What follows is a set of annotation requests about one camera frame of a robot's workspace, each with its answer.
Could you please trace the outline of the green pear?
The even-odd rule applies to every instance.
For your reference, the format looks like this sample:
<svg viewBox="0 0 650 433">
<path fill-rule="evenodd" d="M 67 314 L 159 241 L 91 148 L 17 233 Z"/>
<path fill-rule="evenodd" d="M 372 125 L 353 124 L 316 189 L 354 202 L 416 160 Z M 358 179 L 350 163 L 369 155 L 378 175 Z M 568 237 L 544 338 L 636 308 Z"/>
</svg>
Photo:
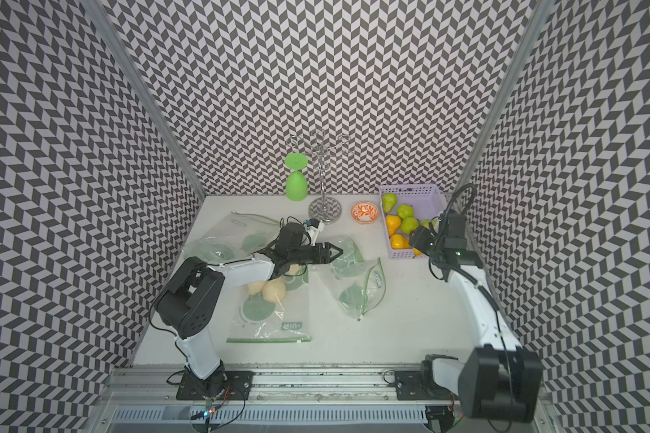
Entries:
<svg viewBox="0 0 650 433">
<path fill-rule="evenodd" d="M 406 218 L 413 218 L 415 216 L 415 210 L 413 209 L 413 206 L 406 204 L 399 205 L 397 207 L 396 213 L 397 216 L 399 216 L 399 218 L 402 220 L 405 220 Z"/>
<path fill-rule="evenodd" d="M 426 227 L 428 229 L 435 229 L 437 227 L 437 221 L 436 220 L 421 220 L 420 225 L 422 227 Z"/>
<path fill-rule="evenodd" d="M 405 234 L 409 235 L 411 232 L 415 231 L 420 227 L 419 220 L 417 218 L 414 218 L 413 216 L 408 216 L 407 218 L 404 218 L 402 220 L 402 224 L 400 227 L 400 230 Z"/>
<path fill-rule="evenodd" d="M 382 209 L 385 214 L 390 214 L 397 205 L 398 199 L 395 193 L 386 193 L 381 196 Z"/>
</svg>

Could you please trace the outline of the zip bag with orange fruit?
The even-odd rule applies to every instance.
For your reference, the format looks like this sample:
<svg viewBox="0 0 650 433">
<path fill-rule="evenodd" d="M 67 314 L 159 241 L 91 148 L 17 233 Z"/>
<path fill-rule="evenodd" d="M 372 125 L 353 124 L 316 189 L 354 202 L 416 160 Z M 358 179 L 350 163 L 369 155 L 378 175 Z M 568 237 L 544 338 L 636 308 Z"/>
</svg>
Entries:
<svg viewBox="0 0 650 433">
<path fill-rule="evenodd" d="M 329 242 L 339 247 L 342 255 L 332 263 L 319 265 L 317 274 L 342 311 L 361 321 L 386 296 L 381 258 L 365 260 L 350 236 L 334 236 Z"/>
</svg>

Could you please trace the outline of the zip bag with beige fruit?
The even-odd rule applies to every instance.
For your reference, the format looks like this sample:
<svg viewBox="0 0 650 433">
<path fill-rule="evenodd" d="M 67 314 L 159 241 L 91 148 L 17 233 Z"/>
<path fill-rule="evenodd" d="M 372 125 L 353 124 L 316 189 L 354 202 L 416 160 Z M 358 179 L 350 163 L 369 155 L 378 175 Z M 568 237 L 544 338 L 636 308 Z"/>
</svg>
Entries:
<svg viewBox="0 0 650 433">
<path fill-rule="evenodd" d="M 242 287 L 229 344 L 306 343 L 310 335 L 309 272 L 305 265 L 271 281 Z"/>
</svg>

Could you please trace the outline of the zip bag with green pears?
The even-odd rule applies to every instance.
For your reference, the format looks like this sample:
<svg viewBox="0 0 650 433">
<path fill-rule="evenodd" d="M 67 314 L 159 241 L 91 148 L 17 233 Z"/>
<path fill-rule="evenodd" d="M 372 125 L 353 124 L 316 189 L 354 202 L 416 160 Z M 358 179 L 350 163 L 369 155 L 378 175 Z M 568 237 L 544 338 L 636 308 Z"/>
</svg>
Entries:
<svg viewBox="0 0 650 433">
<path fill-rule="evenodd" d="M 258 214 L 232 211 L 199 239 L 182 249 L 181 261 L 197 257 L 205 263 L 249 258 L 266 247 L 280 231 L 280 221 Z"/>
</svg>

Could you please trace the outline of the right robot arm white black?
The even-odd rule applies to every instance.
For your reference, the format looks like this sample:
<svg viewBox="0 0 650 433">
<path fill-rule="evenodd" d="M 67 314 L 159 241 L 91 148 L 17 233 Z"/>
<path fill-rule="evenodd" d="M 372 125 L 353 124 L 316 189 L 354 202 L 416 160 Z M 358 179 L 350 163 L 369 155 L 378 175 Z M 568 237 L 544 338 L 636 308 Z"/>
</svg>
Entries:
<svg viewBox="0 0 650 433">
<path fill-rule="evenodd" d="M 428 355 L 421 384 L 433 396 L 448 391 L 467 418 L 530 423 L 543 382 L 542 359 L 509 329 L 491 293 L 480 255 L 469 250 L 467 213 L 477 196 L 473 184 L 451 195 L 442 213 L 410 235 L 411 246 L 428 258 L 432 276 L 449 284 L 469 318 L 472 349 L 466 359 Z"/>
</svg>

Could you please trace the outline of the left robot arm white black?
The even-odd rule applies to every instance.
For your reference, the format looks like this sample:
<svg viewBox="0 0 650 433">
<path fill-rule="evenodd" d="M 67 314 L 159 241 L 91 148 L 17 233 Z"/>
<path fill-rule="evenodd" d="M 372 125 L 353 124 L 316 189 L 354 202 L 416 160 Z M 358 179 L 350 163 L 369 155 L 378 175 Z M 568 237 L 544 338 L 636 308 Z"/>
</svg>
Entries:
<svg viewBox="0 0 650 433">
<path fill-rule="evenodd" d="M 197 256 L 184 260 L 153 302 L 174 344 L 185 357 L 184 377 L 204 393 L 221 386 L 224 365 L 217 355 L 209 323 L 220 294 L 257 281 L 274 281 L 293 265 L 329 264 L 343 255 L 343 249 L 329 242 L 318 242 L 323 223 L 284 224 L 277 237 L 246 258 L 225 263 L 209 263 Z"/>
</svg>

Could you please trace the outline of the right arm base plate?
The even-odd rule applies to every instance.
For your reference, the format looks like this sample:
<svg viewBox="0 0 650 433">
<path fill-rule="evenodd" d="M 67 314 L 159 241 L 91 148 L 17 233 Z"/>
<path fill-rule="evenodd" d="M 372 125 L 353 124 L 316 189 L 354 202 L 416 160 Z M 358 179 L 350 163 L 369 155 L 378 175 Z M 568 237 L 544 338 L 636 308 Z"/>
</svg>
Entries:
<svg viewBox="0 0 650 433">
<path fill-rule="evenodd" d="M 450 390 L 438 386 L 432 379 L 424 379 L 419 371 L 394 371 L 394 386 L 400 402 L 451 402 L 454 397 Z"/>
</svg>

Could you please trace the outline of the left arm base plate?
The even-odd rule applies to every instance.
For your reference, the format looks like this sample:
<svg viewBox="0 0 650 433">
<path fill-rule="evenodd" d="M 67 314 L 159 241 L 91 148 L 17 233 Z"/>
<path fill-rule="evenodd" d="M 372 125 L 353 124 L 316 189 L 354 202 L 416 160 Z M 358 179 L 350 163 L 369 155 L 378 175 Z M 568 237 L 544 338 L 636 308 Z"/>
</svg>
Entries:
<svg viewBox="0 0 650 433">
<path fill-rule="evenodd" d="M 255 373 L 218 369 L 208 379 L 199 379 L 185 369 L 176 393 L 177 401 L 200 401 L 217 398 L 220 402 L 243 401 L 250 395 Z"/>
</svg>

